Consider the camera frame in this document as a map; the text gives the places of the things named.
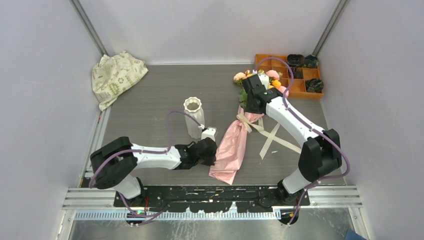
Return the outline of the cream printed ribbon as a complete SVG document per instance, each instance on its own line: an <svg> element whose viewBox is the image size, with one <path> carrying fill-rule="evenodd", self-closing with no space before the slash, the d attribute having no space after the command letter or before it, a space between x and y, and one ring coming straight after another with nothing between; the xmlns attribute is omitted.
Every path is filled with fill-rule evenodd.
<svg viewBox="0 0 424 240"><path fill-rule="evenodd" d="M252 128L253 128L256 131L258 131L259 134L266 137L266 141L263 144L263 146L262 146L262 148L259 152L259 156L262 160L264 159L265 155L267 154L272 142L277 142L281 146L283 146L283 147L285 147L289 150L292 150L295 153L298 153L298 154L301 153L301 149L298 146L276 136L276 133L278 132L278 130L280 128L279 123L277 123L274 126L274 128L272 129L271 132L268 132L268 131L265 131L265 129L264 129L264 123L263 123L262 117L260 117L258 119L258 124L251 123L243 114L238 114L236 116L236 118L237 118L237 120L239 120L243 123L243 125L246 127L248 133L251 133Z"/></svg>

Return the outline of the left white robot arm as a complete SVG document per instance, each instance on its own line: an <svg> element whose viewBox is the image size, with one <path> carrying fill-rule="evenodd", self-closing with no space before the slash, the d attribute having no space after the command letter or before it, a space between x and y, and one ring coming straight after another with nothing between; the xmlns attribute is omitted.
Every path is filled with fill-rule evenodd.
<svg viewBox="0 0 424 240"><path fill-rule="evenodd" d="M146 193L141 180L131 176L133 170L189 170L198 164L213 166L217 148L216 142L210 137L189 144L147 147L133 144L127 136L122 136L90 155L93 176L88 186L100 190L114 189L138 207L145 202Z"/></svg>

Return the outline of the pink flower bouquet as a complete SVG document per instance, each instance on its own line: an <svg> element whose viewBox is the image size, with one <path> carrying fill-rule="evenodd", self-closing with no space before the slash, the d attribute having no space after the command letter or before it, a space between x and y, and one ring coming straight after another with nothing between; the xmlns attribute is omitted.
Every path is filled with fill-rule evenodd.
<svg viewBox="0 0 424 240"><path fill-rule="evenodd" d="M243 114L251 123L258 124L263 114L245 112L238 107L238 114ZM225 132L216 152L216 161L209 169L209 176L232 185L237 171L241 168L246 152L248 132L240 120L233 121Z"/></svg>

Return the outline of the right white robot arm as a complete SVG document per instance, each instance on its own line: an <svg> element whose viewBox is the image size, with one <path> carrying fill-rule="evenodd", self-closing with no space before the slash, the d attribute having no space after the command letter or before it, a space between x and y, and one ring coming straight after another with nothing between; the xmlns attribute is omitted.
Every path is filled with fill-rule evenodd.
<svg viewBox="0 0 424 240"><path fill-rule="evenodd" d="M279 202L291 205L305 187L342 166L340 136L334 129L325 130L307 119L277 88L266 88L260 75L249 76L241 83L247 94L245 110L274 119L300 145L297 169L280 180L276 190Z"/></svg>

